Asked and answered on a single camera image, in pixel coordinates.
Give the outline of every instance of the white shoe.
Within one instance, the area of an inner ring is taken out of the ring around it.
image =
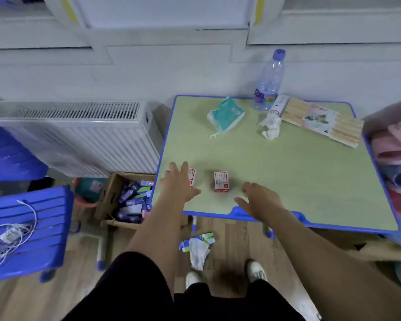
[[[265,280],[267,281],[267,276],[266,272],[264,271],[264,268],[261,266],[260,263],[258,263],[255,260],[251,260],[247,264],[247,274],[248,274],[248,279],[250,282],[254,282],[256,280]]]
[[[186,275],[186,289],[188,289],[188,287],[192,284],[195,283],[200,283],[201,282],[201,277],[199,276],[199,274],[195,271],[190,271],[187,275]]]

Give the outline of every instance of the person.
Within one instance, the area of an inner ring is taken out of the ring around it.
[[[132,237],[127,252],[112,262],[91,293],[64,320],[154,316],[303,320],[266,281],[265,271],[255,261],[248,264],[251,284],[246,297],[213,297],[194,273],[187,276],[186,292],[172,296],[180,216],[184,203],[201,191],[189,186],[187,162],[181,170],[171,162],[160,183],[159,199]],[[235,202],[273,229],[324,320],[401,320],[399,286],[303,226],[283,207],[277,193],[249,182],[243,184],[242,191],[248,202],[242,198],[235,198]]]

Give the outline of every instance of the desk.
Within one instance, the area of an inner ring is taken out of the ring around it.
[[[234,197],[250,181],[278,192],[284,206],[306,226],[372,233],[398,230],[383,181],[369,149],[351,148],[327,137],[282,122],[280,136],[267,140],[257,124],[265,117],[252,109],[251,99],[235,99],[245,117],[229,132],[209,139],[216,130],[207,120],[224,97],[176,96],[156,181],[174,161],[197,169],[195,187],[202,194],[184,207],[184,214],[253,220]],[[346,115],[348,103],[320,102]],[[227,171],[228,193],[214,193],[213,172]],[[160,194],[155,183],[152,204]]]

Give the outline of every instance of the teal tissue package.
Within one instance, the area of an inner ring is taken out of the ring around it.
[[[244,117],[245,111],[238,106],[238,104],[232,98],[227,97],[220,104],[219,108],[211,110],[207,118],[211,124],[217,129],[217,133],[211,135],[217,137],[217,134],[226,132],[239,123]]]

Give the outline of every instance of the blue table edge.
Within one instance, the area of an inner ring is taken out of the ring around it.
[[[154,190],[155,190],[155,186],[156,183],[158,181],[158,174],[159,174],[159,169],[160,169],[160,164],[162,162],[162,156],[163,156],[163,152],[165,150],[165,145],[166,145],[166,139],[168,137],[168,132],[169,132],[169,127],[171,126],[171,121],[172,121],[172,115],[174,114],[174,108],[175,108],[175,103],[178,97],[202,97],[202,98],[225,98],[225,96],[202,96],[202,95],[176,95],[174,98],[174,103],[172,105],[172,111],[171,111],[171,116],[169,118],[169,122],[168,122],[168,127],[166,129],[166,134],[165,134],[165,138],[163,140],[163,146],[162,146],[162,152],[160,154],[160,159],[159,159],[159,164],[157,166],[157,171],[156,171],[156,175],[155,175],[155,179],[154,179],[154,185],[153,185],[153,189],[152,189],[152,194],[150,196],[149,202],[151,205],[151,202],[153,200],[153,195],[154,195]],[[233,97],[233,99],[252,99],[249,97]],[[306,102],[322,102],[322,103],[344,103],[347,104],[352,111],[352,114],[354,115],[354,118],[356,118],[356,114],[355,111],[352,107],[352,105],[348,102],[342,102],[342,101],[317,101],[317,100],[306,100]],[[370,159],[373,163],[374,169],[376,170],[376,174],[377,177],[379,178],[380,184],[382,185],[383,191],[386,195],[386,198],[388,200],[388,204],[392,210],[392,213],[394,215],[394,218],[396,220],[396,222],[398,221],[396,219],[396,212],[395,212],[395,208],[392,204],[392,201],[390,200],[390,196],[389,193],[386,190],[385,187],[385,182],[383,181],[383,178],[381,177],[378,168],[377,168],[377,164],[374,161],[373,158],[373,154],[371,151],[371,147],[369,145],[369,143],[366,141],[364,134],[362,135],[364,144],[367,148],[368,154],[370,155]],[[248,214],[246,214],[246,212],[244,210],[242,210],[242,208],[240,208],[239,206],[235,206],[233,207],[233,209],[230,211],[229,214],[214,214],[214,213],[202,213],[202,212],[195,212],[195,211],[190,211],[190,210],[184,210],[183,211],[184,215],[192,215],[192,216],[203,216],[203,217],[215,217],[215,218],[224,218],[224,219],[231,219],[231,220],[242,220],[242,221],[254,221],[254,222],[259,222],[258,220],[252,218],[251,216],[249,216]],[[312,228],[327,228],[327,229],[331,229],[331,230],[339,230],[339,231],[352,231],[352,232],[364,232],[364,233],[375,233],[375,234],[397,234],[398,230],[396,231],[390,231],[390,230],[379,230],[379,229],[373,229],[373,228],[357,228],[357,227],[352,227],[352,226],[338,226],[338,225],[330,225],[330,224],[318,224],[318,223],[312,223],[310,221],[308,221],[306,219],[306,217],[303,215],[303,213],[301,212],[294,212],[293,214],[296,216],[296,218],[305,226],[307,227],[312,227]]]

